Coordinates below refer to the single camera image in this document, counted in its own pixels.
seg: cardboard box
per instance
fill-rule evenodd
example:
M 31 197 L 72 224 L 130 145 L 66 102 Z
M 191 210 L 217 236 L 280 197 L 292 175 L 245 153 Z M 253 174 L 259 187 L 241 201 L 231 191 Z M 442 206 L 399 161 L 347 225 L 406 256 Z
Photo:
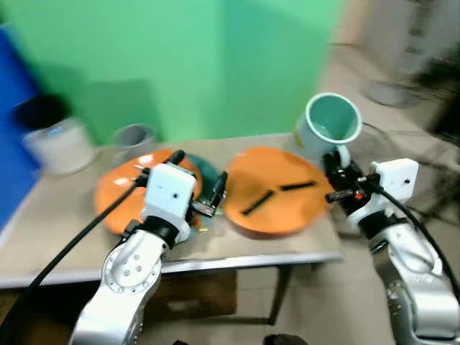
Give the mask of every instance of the cardboard box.
M 236 270 L 163 276 L 144 319 L 169 321 L 236 312 Z
M 0 290 L 0 323 L 3 322 L 20 293 L 21 290 Z

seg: table edge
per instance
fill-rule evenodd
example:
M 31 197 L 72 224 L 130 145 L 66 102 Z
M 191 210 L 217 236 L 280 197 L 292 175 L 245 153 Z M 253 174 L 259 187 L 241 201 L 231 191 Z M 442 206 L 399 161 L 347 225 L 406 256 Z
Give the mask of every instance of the table edge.
M 193 259 L 166 262 L 162 266 L 161 272 L 162 274 L 177 274 L 203 270 L 249 269 L 280 265 L 314 264 L 339 261 L 342 257 L 342 253 L 337 251 L 308 254 L 261 254 L 212 260 Z M 33 281 L 34 278 L 34 275 L 0 276 L 0 289 L 25 288 Z M 100 279 L 101 269 L 57 271 L 51 272 L 44 279 L 42 285 L 89 282 Z

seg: blue panel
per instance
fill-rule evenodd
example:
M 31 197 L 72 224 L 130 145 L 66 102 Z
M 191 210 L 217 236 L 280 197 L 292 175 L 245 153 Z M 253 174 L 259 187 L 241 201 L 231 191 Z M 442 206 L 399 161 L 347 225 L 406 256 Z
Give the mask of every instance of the blue panel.
M 37 94 L 37 88 L 0 26 L 0 228 L 35 184 L 38 164 L 23 148 L 26 133 L 12 108 Z

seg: mug handle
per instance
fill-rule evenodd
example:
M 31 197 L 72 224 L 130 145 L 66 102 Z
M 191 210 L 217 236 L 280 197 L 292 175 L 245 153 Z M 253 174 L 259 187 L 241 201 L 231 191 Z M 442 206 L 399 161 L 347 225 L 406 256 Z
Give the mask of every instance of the mug handle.
M 351 164 L 351 155 L 345 145 L 337 145 L 337 151 L 340 156 L 340 165 L 348 167 Z

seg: light blue mug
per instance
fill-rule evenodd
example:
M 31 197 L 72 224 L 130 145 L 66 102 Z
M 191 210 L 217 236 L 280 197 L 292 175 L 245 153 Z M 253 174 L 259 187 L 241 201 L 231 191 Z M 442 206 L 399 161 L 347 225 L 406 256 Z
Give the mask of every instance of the light blue mug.
M 351 157 L 346 144 L 361 132 L 362 118 L 358 108 L 337 93 L 319 93 L 308 103 L 295 125 L 294 138 L 299 153 L 317 166 L 323 156 L 337 149 L 341 166 L 348 167 Z

